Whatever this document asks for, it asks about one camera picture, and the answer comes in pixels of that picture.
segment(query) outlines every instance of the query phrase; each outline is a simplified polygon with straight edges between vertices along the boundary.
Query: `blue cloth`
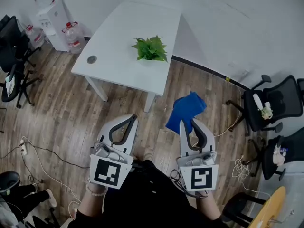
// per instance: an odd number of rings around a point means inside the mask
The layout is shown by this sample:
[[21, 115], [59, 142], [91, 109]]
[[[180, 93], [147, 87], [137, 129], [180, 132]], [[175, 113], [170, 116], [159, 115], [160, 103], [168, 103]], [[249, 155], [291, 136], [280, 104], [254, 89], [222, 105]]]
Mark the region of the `blue cloth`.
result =
[[188, 96], [177, 99], [173, 104], [173, 111], [166, 127], [180, 134], [180, 121], [183, 119], [189, 133], [192, 132], [191, 119], [207, 108], [205, 101], [197, 93], [191, 92]]

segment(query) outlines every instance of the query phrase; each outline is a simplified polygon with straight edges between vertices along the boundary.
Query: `black shirt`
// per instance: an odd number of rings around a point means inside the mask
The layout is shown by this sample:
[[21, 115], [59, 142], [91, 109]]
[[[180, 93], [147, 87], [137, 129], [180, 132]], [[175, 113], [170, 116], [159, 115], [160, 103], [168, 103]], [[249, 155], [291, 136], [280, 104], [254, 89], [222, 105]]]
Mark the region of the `black shirt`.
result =
[[159, 171], [151, 161], [142, 169], [130, 172], [119, 190], [109, 189], [100, 217], [87, 217], [80, 212], [68, 228], [127, 225], [156, 227], [166, 225], [201, 225], [227, 227], [220, 219], [211, 221], [193, 208], [185, 194]]

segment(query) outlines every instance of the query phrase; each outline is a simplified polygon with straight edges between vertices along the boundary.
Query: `person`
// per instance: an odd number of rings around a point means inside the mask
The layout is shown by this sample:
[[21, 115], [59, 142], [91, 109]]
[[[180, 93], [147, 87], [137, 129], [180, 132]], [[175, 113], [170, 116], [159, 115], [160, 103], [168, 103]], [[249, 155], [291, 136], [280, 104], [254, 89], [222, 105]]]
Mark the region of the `person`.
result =
[[48, 200], [52, 207], [57, 206], [50, 189], [36, 192], [33, 185], [20, 186], [10, 191], [9, 195], [0, 196], [0, 224], [5, 227], [16, 226], [40, 203]]
[[211, 192], [206, 198], [196, 200], [195, 209], [171, 179], [149, 160], [130, 172], [119, 190], [109, 188], [104, 197], [105, 191], [104, 186], [89, 183], [76, 218], [68, 228], [123, 227], [135, 223], [150, 227], [163, 224], [228, 227], [220, 219]]

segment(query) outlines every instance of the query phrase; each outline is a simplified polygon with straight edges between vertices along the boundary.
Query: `bracelet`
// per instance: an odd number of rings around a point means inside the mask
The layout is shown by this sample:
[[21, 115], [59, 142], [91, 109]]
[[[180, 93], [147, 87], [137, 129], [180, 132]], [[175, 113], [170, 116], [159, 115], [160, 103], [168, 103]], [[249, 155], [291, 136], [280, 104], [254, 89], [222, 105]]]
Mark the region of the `bracelet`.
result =
[[108, 188], [106, 187], [102, 193], [95, 193], [95, 192], [92, 192], [92, 191], [89, 189], [89, 183], [85, 186], [85, 189], [86, 189], [92, 196], [95, 196], [95, 197], [101, 197], [101, 196], [105, 195], [105, 193], [108, 191]]

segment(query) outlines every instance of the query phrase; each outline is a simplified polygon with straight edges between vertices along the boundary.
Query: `sneaker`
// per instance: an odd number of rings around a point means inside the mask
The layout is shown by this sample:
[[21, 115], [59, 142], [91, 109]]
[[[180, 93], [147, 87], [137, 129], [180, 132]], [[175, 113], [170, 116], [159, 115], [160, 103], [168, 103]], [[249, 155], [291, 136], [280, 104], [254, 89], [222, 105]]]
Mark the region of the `sneaker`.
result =
[[57, 207], [57, 202], [56, 202], [56, 199], [54, 198], [54, 195], [53, 195], [52, 191], [51, 191], [50, 189], [47, 189], [46, 191], [47, 191], [48, 194], [49, 194], [49, 199], [48, 199], [48, 201], [49, 201], [49, 203], [51, 204], [51, 206], [52, 206], [53, 208]]

